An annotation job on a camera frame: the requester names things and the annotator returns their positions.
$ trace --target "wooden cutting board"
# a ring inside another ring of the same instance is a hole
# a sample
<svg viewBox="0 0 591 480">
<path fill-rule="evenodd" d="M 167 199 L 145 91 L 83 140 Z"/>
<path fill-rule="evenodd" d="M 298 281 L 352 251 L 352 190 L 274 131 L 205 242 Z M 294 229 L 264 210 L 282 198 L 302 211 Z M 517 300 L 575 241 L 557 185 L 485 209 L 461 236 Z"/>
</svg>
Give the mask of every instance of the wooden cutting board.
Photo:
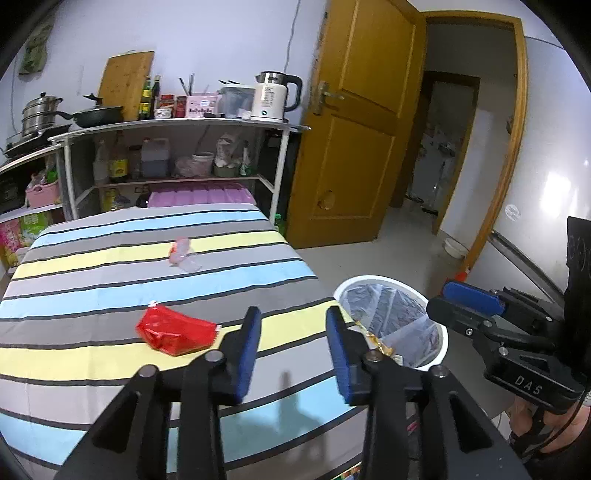
<svg viewBox="0 0 591 480">
<path fill-rule="evenodd" d="M 107 62 L 98 96 L 103 106 L 123 106 L 126 122 L 138 119 L 142 88 L 153 58 L 153 51 L 141 51 L 117 55 Z"/>
</svg>

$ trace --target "wooden door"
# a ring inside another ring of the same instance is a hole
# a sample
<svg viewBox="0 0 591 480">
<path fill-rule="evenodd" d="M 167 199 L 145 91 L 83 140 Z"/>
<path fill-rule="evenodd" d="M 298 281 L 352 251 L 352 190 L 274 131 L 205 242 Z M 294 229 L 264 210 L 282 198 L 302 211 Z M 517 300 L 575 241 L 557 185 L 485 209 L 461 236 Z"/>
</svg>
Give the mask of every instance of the wooden door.
<svg viewBox="0 0 591 480">
<path fill-rule="evenodd" d="M 426 21 L 407 0 L 331 3 L 290 200 L 296 248 L 377 236 L 423 72 Z"/>
</svg>

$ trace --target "striped tablecloth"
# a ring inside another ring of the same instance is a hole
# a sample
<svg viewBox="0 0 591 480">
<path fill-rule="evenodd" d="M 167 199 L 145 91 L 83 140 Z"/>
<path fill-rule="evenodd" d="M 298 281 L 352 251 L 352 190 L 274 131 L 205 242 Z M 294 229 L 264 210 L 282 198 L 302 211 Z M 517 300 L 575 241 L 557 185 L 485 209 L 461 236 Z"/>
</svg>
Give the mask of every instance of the striped tablecloth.
<svg viewBox="0 0 591 480">
<path fill-rule="evenodd" d="M 197 273 L 168 263 L 182 236 L 200 253 Z M 53 477 L 138 368 L 203 353 L 174 358 L 138 338 L 153 300 L 222 325 L 214 347 L 249 306 L 263 313 L 250 392 L 220 412 L 230 480 L 331 478 L 359 461 L 365 412 L 338 394 L 324 334 L 336 301 L 264 215 L 236 204 L 132 208 L 47 229 L 0 304 L 0 431 L 35 480 Z M 176 436 L 173 427 L 171 476 Z"/>
</svg>

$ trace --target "pot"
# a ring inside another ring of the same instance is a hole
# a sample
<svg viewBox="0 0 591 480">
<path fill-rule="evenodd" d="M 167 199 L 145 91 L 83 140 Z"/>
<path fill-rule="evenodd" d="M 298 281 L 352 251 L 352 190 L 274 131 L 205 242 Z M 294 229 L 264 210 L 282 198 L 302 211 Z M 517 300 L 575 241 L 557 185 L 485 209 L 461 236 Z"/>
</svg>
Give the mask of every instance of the pot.
<svg viewBox="0 0 591 480">
<path fill-rule="evenodd" d="M 56 122 L 56 115 L 53 112 L 62 101 L 63 98 L 42 92 L 38 98 L 28 102 L 22 111 L 21 137 L 52 127 Z"/>
<path fill-rule="evenodd" d="M 60 115 L 66 120 L 74 120 L 76 125 L 82 128 L 99 127 L 101 125 L 118 124 L 123 121 L 122 106 L 101 106 L 103 99 L 95 97 L 93 94 L 84 95 L 89 100 L 94 100 L 96 106 L 87 110 L 81 110 L 76 113 L 66 112 L 46 112 Z"/>
</svg>

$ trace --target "gray stripe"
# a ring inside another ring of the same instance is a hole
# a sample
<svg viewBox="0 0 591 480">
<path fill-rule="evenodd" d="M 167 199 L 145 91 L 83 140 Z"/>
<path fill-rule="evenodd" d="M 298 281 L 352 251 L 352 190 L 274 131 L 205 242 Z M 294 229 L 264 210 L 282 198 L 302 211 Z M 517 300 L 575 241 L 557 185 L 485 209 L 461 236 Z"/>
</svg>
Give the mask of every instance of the gray stripe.
<svg viewBox="0 0 591 480">
<path fill-rule="evenodd" d="M 244 318 L 249 306 L 263 314 L 305 305 L 323 298 L 324 289 L 316 278 L 271 288 L 255 288 L 228 296 L 174 305 L 173 310 L 215 323 Z M 72 345 L 138 338 L 135 326 L 145 309 L 73 316 L 48 320 L 0 322 L 0 345 Z"/>
<path fill-rule="evenodd" d="M 326 337 L 259 358 L 245 402 L 259 400 L 331 369 Z M 121 388 L 56 387 L 0 379 L 0 408 L 36 419 L 85 425 L 96 420 Z M 173 405 L 171 413 L 172 419 L 178 418 L 178 405 Z"/>
<path fill-rule="evenodd" d="M 363 450 L 366 410 L 274 457 L 230 470 L 228 480 L 315 480 Z M 314 422 L 302 415 L 302 424 Z M 273 435 L 274 432 L 261 432 Z"/>
<path fill-rule="evenodd" d="M 199 273 L 217 268 L 238 267 L 287 258 L 301 258 L 287 244 L 262 245 L 223 252 L 199 254 L 193 257 L 202 267 Z M 168 258 L 148 262 L 132 262 L 125 265 L 103 265 L 89 270 L 56 273 L 37 278 L 23 278 L 10 283 L 4 298 L 31 293 L 59 293 L 64 290 L 85 287 L 100 287 L 111 283 L 132 284 L 138 280 L 162 280 L 187 275 L 187 272 L 171 265 Z"/>
<path fill-rule="evenodd" d="M 121 245 L 145 245 L 172 242 L 177 238 L 202 238 L 227 233 L 272 230 L 268 220 L 248 220 L 244 222 L 224 222 L 204 225 L 188 225 L 165 230 L 146 230 L 142 232 L 112 233 L 100 238 L 81 238 L 62 244 L 47 245 L 27 252 L 26 262 L 47 260 L 66 255 L 82 254 L 99 249 Z"/>
<path fill-rule="evenodd" d="M 57 470 L 53 470 L 38 463 L 32 462 L 25 457 L 15 453 L 14 456 L 21 462 L 21 465 L 33 480 L 53 480 Z"/>
<path fill-rule="evenodd" d="M 65 232 L 88 226 L 110 225 L 125 220 L 139 220 L 142 218 L 178 215 L 179 213 L 210 212 L 213 210 L 256 210 L 250 203 L 204 203 L 199 205 L 183 205 L 179 207 L 138 208 L 131 207 L 116 212 L 106 212 L 81 218 L 75 222 L 58 223 L 43 232 Z"/>
</svg>

